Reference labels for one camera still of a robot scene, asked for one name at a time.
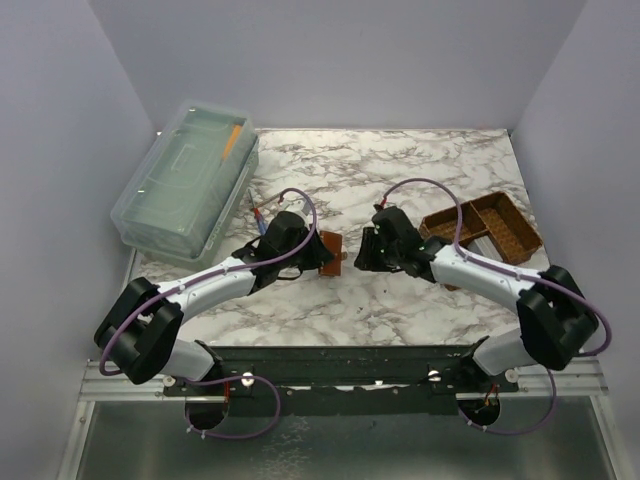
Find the brown leather card holder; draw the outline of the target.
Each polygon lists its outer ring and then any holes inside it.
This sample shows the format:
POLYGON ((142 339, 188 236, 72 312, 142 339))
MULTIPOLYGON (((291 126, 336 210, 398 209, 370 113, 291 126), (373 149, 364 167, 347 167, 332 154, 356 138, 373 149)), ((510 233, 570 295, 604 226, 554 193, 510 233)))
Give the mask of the brown leather card holder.
POLYGON ((347 259, 347 252, 343 249, 343 236, 341 234, 322 230, 320 240, 331 253, 331 260, 324 263, 318 273, 322 277, 339 277, 342 275, 342 264, 347 259))

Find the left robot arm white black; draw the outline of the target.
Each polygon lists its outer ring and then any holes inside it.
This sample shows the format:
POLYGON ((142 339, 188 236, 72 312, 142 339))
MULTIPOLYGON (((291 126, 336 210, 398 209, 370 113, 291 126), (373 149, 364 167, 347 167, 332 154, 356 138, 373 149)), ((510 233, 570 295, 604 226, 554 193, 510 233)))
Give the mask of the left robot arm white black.
POLYGON ((205 343, 179 339, 182 325, 221 303, 270 286, 284 270, 303 273, 334 258, 315 225, 284 211, 264 235, 207 270, 165 283, 136 278, 94 335, 102 351, 100 372, 123 374, 136 385, 168 375, 186 380, 201 395, 212 394, 221 385, 219 359, 205 343))

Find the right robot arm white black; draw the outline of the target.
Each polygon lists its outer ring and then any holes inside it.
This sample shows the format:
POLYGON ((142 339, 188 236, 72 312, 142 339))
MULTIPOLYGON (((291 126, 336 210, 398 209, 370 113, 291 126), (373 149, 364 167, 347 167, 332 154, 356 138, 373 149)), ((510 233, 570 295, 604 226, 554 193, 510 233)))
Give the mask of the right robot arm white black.
POLYGON ((361 271, 404 272, 464 289, 516 314, 516 327, 477 342, 470 361, 461 365, 461 382, 474 392, 512 368, 539 364, 563 370, 598 327, 566 270, 519 269, 479 257, 442 237, 422 238, 397 207, 377 211, 371 226, 364 228, 354 265, 361 271))

